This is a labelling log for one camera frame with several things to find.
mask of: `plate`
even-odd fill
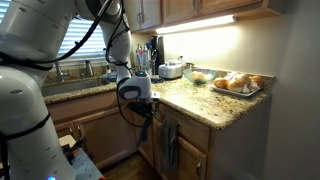
[[[213,91],[217,91],[217,92],[221,92],[221,93],[225,93],[225,94],[230,94],[230,95],[234,95],[234,96],[238,96],[238,97],[242,97],[242,98],[250,97],[250,96],[252,96],[253,94],[255,94],[256,92],[258,92],[258,91],[260,91],[262,89],[262,88],[259,88],[256,91],[252,91],[251,93],[244,94],[244,93],[238,93],[238,92],[233,92],[233,91],[229,91],[229,90],[226,90],[226,89],[217,88],[213,84],[210,84],[209,87]]]

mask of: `wooden floor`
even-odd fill
[[[107,180],[161,180],[151,165],[136,153],[124,162],[103,173]]]

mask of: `faucet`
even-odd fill
[[[94,76],[90,61],[86,60],[85,62],[86,62],[86,75],[87,75],[87,77]]]
[[[57,78],[58,78],[59,82],[63,83],[64,77],[69,76],[69,73],[62,72],[59,61],[54,62],[54,64],[56,66]]]

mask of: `kitchen sink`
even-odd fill
[[[109,82],[102,81],[100,78],[87,81],[80,81],[68,84],[61,84],[57,86],[43,87],[41,89],[42,96],[50,96],[55,94],[62,94],[66,92],[77,91],[81,89],[93,88],[103,86]]]

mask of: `window blinds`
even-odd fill
[[[2,21],[9,4],[10,0],[0,0],[0,22]],[[82,39],[91,24],[92,21],[73,19],[57,56],[60,57],[73,48],[75,42]],[[105,43],[102,30],[100,26],[98,26],[88,41],[75,54],[69,57],[67,61],[103,60],[103,48],[105,48]]]

